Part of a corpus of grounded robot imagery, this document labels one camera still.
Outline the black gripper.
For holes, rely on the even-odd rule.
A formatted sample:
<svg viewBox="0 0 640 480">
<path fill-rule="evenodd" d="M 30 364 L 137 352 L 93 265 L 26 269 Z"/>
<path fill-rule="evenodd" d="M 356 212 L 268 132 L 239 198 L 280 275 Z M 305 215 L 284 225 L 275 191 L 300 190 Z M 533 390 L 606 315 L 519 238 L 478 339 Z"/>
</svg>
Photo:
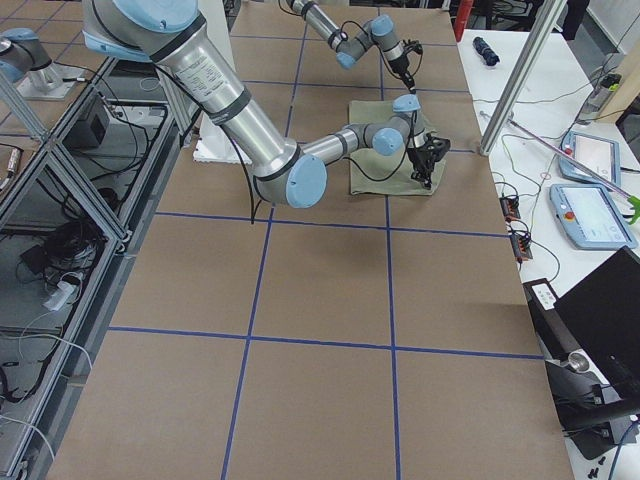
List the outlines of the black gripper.
<svg viewBox="0 0 640 480">
<path fill-rule="evenodd" d="M 415 95 L 417 93 L 417 89 L 415 87 L 414 77 L 409 71 L 410 62 L 407 55 L 402 53 L 394 59 L 389 59 L 388 65 L 394 76 L 401 80 L 405 87 L 408 88 L 408 92 Z"/>
<path fill-rule="evenodd" d="M 431 145 L 407 149 L 407 155 L 412 164 L 411 178 L 419 181 L 425 189 L 432 188 L 431 175 L 436 163 L 435 153 L 436 150 Z"/>
</svg>

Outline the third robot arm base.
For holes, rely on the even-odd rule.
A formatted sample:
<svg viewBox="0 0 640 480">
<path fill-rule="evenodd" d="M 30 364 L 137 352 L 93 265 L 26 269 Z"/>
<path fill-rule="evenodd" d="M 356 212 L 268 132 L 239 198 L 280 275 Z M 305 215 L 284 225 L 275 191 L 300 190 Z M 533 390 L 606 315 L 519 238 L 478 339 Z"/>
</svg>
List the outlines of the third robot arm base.
<svg viewBox="0 0 640 480">
<path fill-rule="evenodd" d="M 55 63 L 29 28 L 1 33 L 1 72 L 26 99 L 62 100 L 72 88 L 64 82 L 69 68 Z"/>
</svg>

